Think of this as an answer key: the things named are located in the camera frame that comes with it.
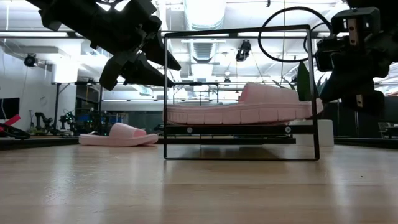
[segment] fluorescent light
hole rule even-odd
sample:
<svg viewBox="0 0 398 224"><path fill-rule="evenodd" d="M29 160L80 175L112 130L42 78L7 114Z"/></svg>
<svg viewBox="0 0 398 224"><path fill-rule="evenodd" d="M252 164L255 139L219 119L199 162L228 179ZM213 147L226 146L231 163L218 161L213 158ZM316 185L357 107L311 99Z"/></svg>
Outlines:
<svg viewBox="0 0 398 224"><path fill-rule="evenodd" d="M306 32L285 32L285 37L305 37ZM247 32L238 34L239 37L258 37L258 32ZM261 37L283 37L283 32L263 32Z"/></svg>
<svg viewBox="0 0 398 224"><path fill-rule="evenodd" d="M194 43L200 43L200 44L225 44L226 40L201 40L201 39L190 39L190 40L181 40L181 43L183 44L194 44Z"/></svg>
<svg viewBox="0 0 398 224"><path fill-rule="evenodd" d="M172 34L175 32L162 32L162 37L164 37L165 34ZM192 38L195 38L195 37L227 37L227 36L229 36L229 34L209 34L209 35L195 35Z"/></svg>
<svg viewBox="0 0 398 224"><path fill-rule="evenodd" d="M126 7L126 5L129 3L129 1L130 0L124 0L124 1L122 1L122 2L120 2L119 4L117 4L114 8L117 10L117 11L122 11L123 9L124 9L124 7ZM101 8L103 8L105 11L109 11L110 9L111 9L111 6L109 6L109 5L105 5L105 4L101 4L101 3L98 3L98 2L96 2L97 3L97 5L99 5Z"/></svg>
<svg viewBox="0 0 398 224"><path fill-rule="evenodd" d="M68 37L66 32L0 32L3 37Z"/></svg>
<svg viewBox="0 0 398 224"><path fill-rule="evenodd" d="M105 4L100 4L98 2L96 2L97 5L99 5L101 8L103 8L105 11L109 11L111 9L111 6L109 5L105 5Z"/></svg>
<svg viewBox="0 0 398 224"><path fill-rule="evenodd" d="M103 100L103 102L124 102L127 100Z"/></svg>
<svg viewBox="0 0 398 224"><path fill-rule="evenodd" d="M117 4L114 8L117 10L117 11L122 11L123 9L124 9L124 7L128 4L130 2L130 0L124 0L124 1L122 1L121 3L119 3L119 4Z"/></svg>
<svg viewBox="0 0 398 224"><path fill-rule="evenodd" d="M343 36L346 36L346 35L348 35L348 33L339 33L339 34L337 34L338 37L343 37ZM328 37L328 36L330 36L330 33L328 33L328 32L320 32L318 34L318 36L319 37Z"/></svg>

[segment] red object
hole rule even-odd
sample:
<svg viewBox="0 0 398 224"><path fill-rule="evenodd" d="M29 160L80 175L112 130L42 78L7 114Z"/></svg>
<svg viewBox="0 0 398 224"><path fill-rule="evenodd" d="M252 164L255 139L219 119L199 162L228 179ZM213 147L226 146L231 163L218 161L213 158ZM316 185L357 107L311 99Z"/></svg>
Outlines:
<svg viewBox="0 0 398 224"><path fill-rule="evenodd" d="M15 116L13 116L11 119L9 119L8 121L4 122L4 124L11 126L11 125L15 124L17 121L19 121L20 119L21 119L21 117L17 114Z"/></svg>

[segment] metal rack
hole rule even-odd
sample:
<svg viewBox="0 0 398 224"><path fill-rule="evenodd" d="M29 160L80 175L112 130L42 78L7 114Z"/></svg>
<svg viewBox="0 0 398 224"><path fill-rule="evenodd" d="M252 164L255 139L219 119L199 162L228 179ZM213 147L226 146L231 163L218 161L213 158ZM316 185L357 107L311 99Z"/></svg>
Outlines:
<svg viewBox="0 0 398 224"><path fill-rule="evenodd" d="M284 32L290 30L306 30L308 41L308 57L312 58L312 36L309 25L297 25L297 26L279 26L279 27L256 27L256 28L245 28L245 29L220 29L220 30L204 30L204 31L186 31L186 32L174 32L165 34L165 65L167 61L167 41L169 39L176 38L193 38L193 39L219 39L220 34L228 34L229 37L236 39L244 39L240 37L238 33L247 32ZM319 150L319 138L318 138L318 120L317 120L317 103L315 94L315 82L314 82L314 71L313 61L309 60L309 72L310 72L310 90L312 94L312 125L300 125L300 126L264 126L264 125L230 125L230 126L171 126L167 124L167 76L165 75L165 88L164 88L164 158L175 159L175 160L234 160L234 161L317 161L320 159ZM167 66L164 67L164 73L167 74ZM189 85L190 83L179 83L179 85ZM312 134L314 151L312 158L208 158L208 157L169 157L167 145L170 141L167 139L167 135L192 135L192 134Z"/></svg>
<svg viewBox="0 0 398 224"><path fill-rule="evenodd" d="M100 85L99 82L75 82L75 83L51 83L52 85L56 85L57 86L57 92L55 95L55 114L54 114L54 124L53 124L53 128L56 129L57 128L57 123L58 123L58 101L59 101L59 97L60 94L66 89L68 88L68 86L70 85L83 85L83 86L87 86L87 85ZM101 117L101 111L102 111L102 101L103 101L103 87L100 86L99 87L99 100L98 100L98 113L99 116ZM102 127L100 127L100 130L98 130L99 133L102 134Z"/></svg>

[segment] green leaf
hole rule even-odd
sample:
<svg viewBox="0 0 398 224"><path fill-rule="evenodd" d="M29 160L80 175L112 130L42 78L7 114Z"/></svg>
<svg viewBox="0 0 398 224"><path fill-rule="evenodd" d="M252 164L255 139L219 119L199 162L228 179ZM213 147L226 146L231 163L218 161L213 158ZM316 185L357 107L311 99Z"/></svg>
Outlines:
<svg viewBox="0 0 398 224"><path fill-rule="evenodd" d="M296 88L294 87L294 85L291 84L289 81L287 81L286 78L283 78L283 80L285 80L285 81L290 85L290 88L291 88L292 90L296 90Z"/></svg>
<svg viewBox="0 0 398 224"><path fill-rule="evenodd" d="M320 87L320 85L321 85L321 80L322 80L322 78L323 78L324 75L325 75L325 74L323 74L323 75L319 78L318 83L317 83L317 88Z"/></svg>
<svg viewBox="0 0 398 224"><path fill-rule="evenodd" d="M273 82L275 83L275 85L277 85L279 88L286 88L284 86L282 86L279 82L273 80Z"/></svg>
<svg viewBox="0 0 398 224"><path fill-rule="evenodd" d="M325 81L317 88L317 90L318 90L318 95L321 95L321 92L322 92L323 88L325 87L326 82L328 82L328 79L327 79L327 78L326 78Z"/></svg>
<svg viewBox="0 0 398 224"><path fill-rule="evenodd" d="M311 101L310 72L303 62L297 69L297 92L300 101Z"/></svg>

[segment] white container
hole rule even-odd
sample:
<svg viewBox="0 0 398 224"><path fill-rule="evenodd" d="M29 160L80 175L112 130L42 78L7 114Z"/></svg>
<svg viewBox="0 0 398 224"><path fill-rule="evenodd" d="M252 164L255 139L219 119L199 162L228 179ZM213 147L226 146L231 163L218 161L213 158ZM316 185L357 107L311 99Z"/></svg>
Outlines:
<svg viewBox="0 0 398 224"><path fill-rule="evenodd" d="M293 121L292 125L312 125L312 121ZM318 135L320 147L333 147L335 139L332 120L318 120ZM313 146L312 134L294 134L297 146Z"/></svg>

